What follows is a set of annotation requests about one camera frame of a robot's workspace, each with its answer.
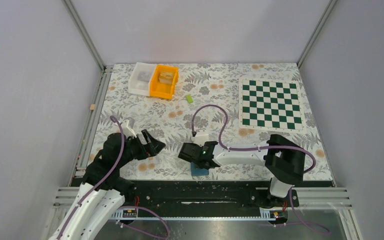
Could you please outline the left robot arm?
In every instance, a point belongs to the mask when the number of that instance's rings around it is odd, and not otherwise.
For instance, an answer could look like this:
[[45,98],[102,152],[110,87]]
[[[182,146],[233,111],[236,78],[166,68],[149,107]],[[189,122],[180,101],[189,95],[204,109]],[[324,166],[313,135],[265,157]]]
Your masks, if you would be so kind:
[[133,160],[155,157],[166,146],[142,130],[146,141],[122,132],[107,137],[103,148],[86,168],[76,197],[52,240],[93,240],[110,216],[135,200],[135,185],[120,176],[120,168]]

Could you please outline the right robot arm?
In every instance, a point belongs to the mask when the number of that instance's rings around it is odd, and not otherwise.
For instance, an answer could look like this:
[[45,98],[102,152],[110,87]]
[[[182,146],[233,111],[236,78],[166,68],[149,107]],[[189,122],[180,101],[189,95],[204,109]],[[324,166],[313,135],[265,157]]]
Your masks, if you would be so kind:
[[266,193],[267,201],[279,206],[287,199],[289,190],[303,182],[306,154],[303,148],[287,138],[272,134],[266,142],[251,145],[223,146],[217,141],[207,141],[203,145],[186,142],[178,157],[207,170],[227,165],[263,166],[273,175]]

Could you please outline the blue card holder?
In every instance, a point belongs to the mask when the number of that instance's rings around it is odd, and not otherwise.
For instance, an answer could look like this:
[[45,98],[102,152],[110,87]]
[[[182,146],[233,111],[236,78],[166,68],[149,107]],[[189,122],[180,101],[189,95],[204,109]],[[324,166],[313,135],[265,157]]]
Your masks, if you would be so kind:
[[208,176],[209,170],[205,168],[199,168],[195,163],[190,163],[190,173],[192,177]]

